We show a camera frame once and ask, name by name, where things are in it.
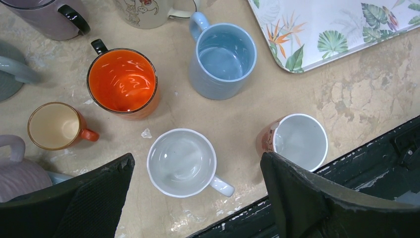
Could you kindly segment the light blue usb stick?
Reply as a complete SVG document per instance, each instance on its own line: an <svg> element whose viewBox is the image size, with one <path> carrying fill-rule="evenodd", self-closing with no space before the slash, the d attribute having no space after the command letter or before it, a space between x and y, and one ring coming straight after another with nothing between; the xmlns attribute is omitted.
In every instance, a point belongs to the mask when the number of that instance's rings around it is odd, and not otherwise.
<svg viewBox="0 0 420 238"><path fill-rule="evenodd" d="M61 183L63 181L72 179L73 176L70 175L66 175L66 174L59 174L59 173L55 173L55 172L50 172L47 171L48 176L50 178L50 180L52 181L52 185L56 185L58 183Z"/></svg>

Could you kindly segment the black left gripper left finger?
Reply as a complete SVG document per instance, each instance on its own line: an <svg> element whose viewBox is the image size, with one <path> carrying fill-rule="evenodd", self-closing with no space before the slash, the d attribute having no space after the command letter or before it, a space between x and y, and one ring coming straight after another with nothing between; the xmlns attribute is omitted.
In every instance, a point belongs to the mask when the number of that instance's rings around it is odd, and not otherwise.
<svg viewBox="0 0 420 238"><path fill-rule="evenodd" d="M2 238L112 238L135 167L131 153L0 205Z"/></svg>

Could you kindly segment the light blue mug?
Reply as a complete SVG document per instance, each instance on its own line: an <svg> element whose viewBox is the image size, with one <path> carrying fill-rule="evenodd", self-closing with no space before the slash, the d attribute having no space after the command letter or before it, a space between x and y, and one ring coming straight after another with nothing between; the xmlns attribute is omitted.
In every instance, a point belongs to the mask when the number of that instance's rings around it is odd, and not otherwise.
<svg viewBox="0 0 420 238"><path fill-rule="evenodd" d="M210 24L201 12L192 14L189 30L196 43L189 66L192 87L212 100L235 96L257 62L251 35L232 23Z"/></svg>
<svg viewBox="0 0 420 238"><path fill-rule="evenodd" d="M160 192L187 198L211 186L226 197L235 188L216 175L217 157L210 141L197 131L177 128L160 135L150 147L147 171Z"/></svg>

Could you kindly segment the lilac ribbed mug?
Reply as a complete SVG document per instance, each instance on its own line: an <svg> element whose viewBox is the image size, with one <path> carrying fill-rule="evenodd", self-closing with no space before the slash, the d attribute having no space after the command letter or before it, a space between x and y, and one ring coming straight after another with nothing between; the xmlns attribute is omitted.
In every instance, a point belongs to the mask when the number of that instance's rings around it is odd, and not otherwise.
<svg viewBox="0 0 420 238"><path fill-rule="evenodd" d="M24 158L25 142L16 135L1 135L0 146L10 147L10 156L0 159L0 201L52 186L48 173L37 163Z"/></svg>

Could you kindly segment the pink mug front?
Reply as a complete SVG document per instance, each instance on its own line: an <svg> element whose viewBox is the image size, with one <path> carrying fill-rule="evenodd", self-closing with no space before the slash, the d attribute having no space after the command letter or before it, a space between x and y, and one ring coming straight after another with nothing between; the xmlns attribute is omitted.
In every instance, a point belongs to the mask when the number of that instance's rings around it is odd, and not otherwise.
<svg viewBox="0 0 420 238"><path fill-rule="evenodd" d="M267 125L256 137L259 157L275 152L310 171L325 161L328 138L323 126L307 114L290 114Z"/></svg>

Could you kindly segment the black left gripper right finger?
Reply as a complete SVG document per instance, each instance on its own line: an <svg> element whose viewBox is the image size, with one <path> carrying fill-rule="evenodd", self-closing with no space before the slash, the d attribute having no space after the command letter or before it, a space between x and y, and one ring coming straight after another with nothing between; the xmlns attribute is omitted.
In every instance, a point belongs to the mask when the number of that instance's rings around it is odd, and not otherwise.
<svg viewBox="0 0 420 238"><path fill-rule="evenodd" d="M282 238L417 238L420 208L339 185L274 152L260 167Z"/></svg>

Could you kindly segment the grey-green ceramic mug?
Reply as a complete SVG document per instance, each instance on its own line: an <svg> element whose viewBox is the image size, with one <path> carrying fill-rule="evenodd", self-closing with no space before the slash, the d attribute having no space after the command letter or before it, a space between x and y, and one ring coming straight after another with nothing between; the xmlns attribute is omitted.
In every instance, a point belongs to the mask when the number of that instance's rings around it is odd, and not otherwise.
<svg viewBox="0 0 420 238"><path fill-rule="evenodd" d="M0 100L16 94L23 84L39 83L41 76L31 69L24 55L14 45L0 41Z"/></svg>

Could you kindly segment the dark orange terracotta mug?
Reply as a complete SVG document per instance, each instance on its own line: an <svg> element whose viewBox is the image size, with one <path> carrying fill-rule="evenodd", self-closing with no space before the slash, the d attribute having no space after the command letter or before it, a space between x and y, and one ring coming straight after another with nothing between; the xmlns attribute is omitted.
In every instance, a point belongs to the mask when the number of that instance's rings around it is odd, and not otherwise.
<svg viewBox="0 0 420 238"><path fill-rule="evenodd" d="M62 150L81 140L98 141L100 135L88 129L83 115L62 102L50 102L32 112L27 123L31 141L45 150Z"/></svg>

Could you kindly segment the leaf-patterned serving tray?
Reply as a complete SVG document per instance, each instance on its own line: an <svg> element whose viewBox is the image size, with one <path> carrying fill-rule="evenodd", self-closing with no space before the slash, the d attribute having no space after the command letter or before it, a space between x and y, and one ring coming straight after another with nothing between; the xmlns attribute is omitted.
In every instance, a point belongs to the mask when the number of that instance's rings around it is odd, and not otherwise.
<svg viewBox="0 0 420 238"><path fill-rule="evenodd" d="M251 0L275 62L303 73L420 25L417 0Z"/></svg>

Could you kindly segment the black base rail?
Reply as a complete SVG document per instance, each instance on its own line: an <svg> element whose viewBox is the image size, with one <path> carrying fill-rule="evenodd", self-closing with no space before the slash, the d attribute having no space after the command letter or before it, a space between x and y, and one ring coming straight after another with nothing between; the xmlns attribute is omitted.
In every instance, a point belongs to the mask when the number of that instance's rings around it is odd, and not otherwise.
<svg viewBox="0 0 420 238"><path fill-rule="evenodd" d="M415 117L313 173L367 195L420 206L420 119ZM193 234L280 238L269 196Z"/></svg>

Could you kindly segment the purple mug black handle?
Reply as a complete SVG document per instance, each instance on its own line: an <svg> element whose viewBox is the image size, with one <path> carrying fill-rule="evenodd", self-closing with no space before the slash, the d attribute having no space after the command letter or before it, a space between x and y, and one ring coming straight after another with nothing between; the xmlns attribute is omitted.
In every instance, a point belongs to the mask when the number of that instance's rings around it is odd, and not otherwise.
<svg viewBox="0 0 420 238"><path fill-rule="evenodd" d="M89 13L80 0L2 0L10 11L49 39L87 35Z"/></svg>

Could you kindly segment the light blue mug back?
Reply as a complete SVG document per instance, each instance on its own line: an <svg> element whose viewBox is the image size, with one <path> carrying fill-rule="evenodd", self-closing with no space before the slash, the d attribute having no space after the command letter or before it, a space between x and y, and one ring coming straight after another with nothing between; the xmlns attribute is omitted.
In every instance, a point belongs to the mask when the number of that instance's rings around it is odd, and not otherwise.
<svg viewBox="0 0 420 238"><path fill-rule="evenodd" d="M251 35L232 23L210 24L201 12L192 14L189 30L196 43L189 66L192 87L212 100L235 96L257 62Z"/></svg>

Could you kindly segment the bright orange mug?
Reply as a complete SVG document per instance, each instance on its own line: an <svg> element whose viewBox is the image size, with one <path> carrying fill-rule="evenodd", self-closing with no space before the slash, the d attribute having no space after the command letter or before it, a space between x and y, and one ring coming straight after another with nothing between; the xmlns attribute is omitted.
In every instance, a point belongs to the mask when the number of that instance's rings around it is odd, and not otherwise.
<svg viewBox="0 0 420 238"><path fill-rule="evenodd" d="M91 42L97 57L87 72L87 89L102 109L126 120L150 116L160 102L156 69L142 53L107 49L101 39Z"/></svg>

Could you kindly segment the light blue mug front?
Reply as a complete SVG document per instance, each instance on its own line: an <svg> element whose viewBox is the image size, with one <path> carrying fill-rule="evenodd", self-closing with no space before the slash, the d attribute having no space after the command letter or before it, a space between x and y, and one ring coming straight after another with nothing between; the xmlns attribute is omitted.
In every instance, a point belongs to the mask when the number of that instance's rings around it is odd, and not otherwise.
<svg viewBox="0 0 420 238"><path fill-rule="evenodd" d="M150 147L147 171L160 192L187 198L211 186L226 197L235 188L216 175L217 157L210 141L197 131L177 128L160 135Z"/></svg>

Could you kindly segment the cream illustrated mug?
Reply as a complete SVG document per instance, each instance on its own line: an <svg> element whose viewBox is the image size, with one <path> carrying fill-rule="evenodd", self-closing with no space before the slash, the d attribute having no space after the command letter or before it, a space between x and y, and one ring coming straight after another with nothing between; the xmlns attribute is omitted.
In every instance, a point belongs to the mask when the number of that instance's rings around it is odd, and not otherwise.
<svg viewBox="0 0 420 238"><path fill-rule="evenodd" d="M189 19L193 12L174 9L172 0L115 0L122 20L139 29L162 26L168 19Z"/></svg>

